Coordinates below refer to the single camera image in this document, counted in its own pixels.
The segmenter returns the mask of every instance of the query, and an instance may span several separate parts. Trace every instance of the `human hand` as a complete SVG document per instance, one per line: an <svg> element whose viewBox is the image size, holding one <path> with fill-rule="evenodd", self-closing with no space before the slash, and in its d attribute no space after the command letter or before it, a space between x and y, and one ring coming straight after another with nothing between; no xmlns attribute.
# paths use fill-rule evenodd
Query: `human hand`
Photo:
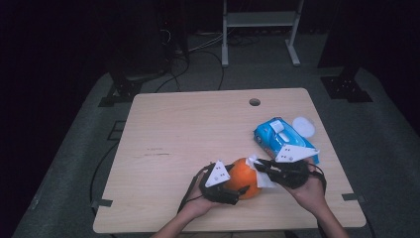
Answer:
<svg viewBox="0 0 420 238"><path fill-rule="evenodd" d="M305 160L308 164L313 164L312 158ZM310 172L316 170L315 167L310 165L308 165L308 169ZM301 187L291 189L290 187L284 186L284 188L290 192L300 206L314 215L326 208L329 209L327 201L325 200L322 182L314 176L309 176L308 181Z"/></svg>
<svg viewBox="0 0 420 238"><path fill-rule="evenodd" d="M184 213L191 219L197 218L206 214L211 208L220 205L219 202L213 202L208 200L207 198L203 197L201 190L199 188L199 184L203 179L204 173L201 173L195 183L192 191L190 192L187 202L183 206L183 208L179 211L180 213Z"/></svg>

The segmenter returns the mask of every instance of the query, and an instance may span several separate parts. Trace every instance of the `blue package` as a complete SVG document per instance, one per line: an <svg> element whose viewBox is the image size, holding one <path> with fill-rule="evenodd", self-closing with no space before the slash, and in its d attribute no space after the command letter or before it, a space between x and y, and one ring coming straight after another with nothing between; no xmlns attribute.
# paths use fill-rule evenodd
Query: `blue package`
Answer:
<svg viewBox="0 0 420 238"><path fill-rule="evenodd" d="M274 117L260 124L254 131L254 140L275 160L285 144L306 148L315 147L304 137L300 136L281 117ZM315 165L319 164L318 155L312 157Z"/></svg>

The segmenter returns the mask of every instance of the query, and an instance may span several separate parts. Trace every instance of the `orange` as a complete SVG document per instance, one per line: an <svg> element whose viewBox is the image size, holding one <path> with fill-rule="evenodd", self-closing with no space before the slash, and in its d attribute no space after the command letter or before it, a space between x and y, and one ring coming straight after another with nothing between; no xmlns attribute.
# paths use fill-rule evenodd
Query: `orange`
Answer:
<svg viewBox="0 0 420 238"><path fill-rule="evenodd" d="M246 158L240 158L234 161L234 166L229 170L231 178L225 183L225 188L231 190L239 190L244 186L250 186L239 199L251 198L261 191L261 188L257 187L257 173L246 164L246 160Z"/></svg>

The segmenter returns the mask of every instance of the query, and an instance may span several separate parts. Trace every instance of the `gray carpet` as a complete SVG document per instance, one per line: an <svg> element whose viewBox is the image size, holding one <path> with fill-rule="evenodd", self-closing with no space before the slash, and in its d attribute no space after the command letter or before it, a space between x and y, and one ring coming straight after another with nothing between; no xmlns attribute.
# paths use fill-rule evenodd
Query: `gray carpet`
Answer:
<svg viewBox="0 0 420 238"><path fill-rule="evenodd" d="M340 68L317 68L326 35L298 35L295 47L301 60L294 67L284 45L285 36L253 38L257 43L230 47L222 90L304 87L309 91L361 206L377 237L418 237L420 233L420 139L384 92L379 80L361 69L356 81L373 102L349 103L331 99L320 77ZM190 47L209 38L189 37ZM204 49L220 57L220 45ZM173 73L186 67L176 60ZM191 55L186 73L178 77L181 91L217 90L222 77L218 60L208 53ZM171 75L148 81L141 93L155 92ZM110 237L92 230L94 199L101 197L112 166L115 141L108 140L116 121L126 120L130 103L98 107L112 80L98 79L68 131L34 202L14 237ZM176 91L174 81L159 92ZM299 237L320 237L315 229L294 231ZM349 229L352 237L371 237L368 226ZM116 237L149 237L116 234Z"/></svg>

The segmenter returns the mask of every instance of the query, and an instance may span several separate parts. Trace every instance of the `hole in table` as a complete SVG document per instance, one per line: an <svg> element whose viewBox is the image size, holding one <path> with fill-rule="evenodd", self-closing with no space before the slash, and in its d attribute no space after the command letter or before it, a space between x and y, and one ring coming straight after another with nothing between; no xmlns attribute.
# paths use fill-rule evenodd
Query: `hole in table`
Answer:
<svg viewBox="0 0 420 238"><path fill-rule="evenodd" d="M257 98L251 98L250 99L250 104L252 105L252 106L260 106L260 104L262 104L261 102L260 102L260 100L259 99L257 99Z"/></svg>

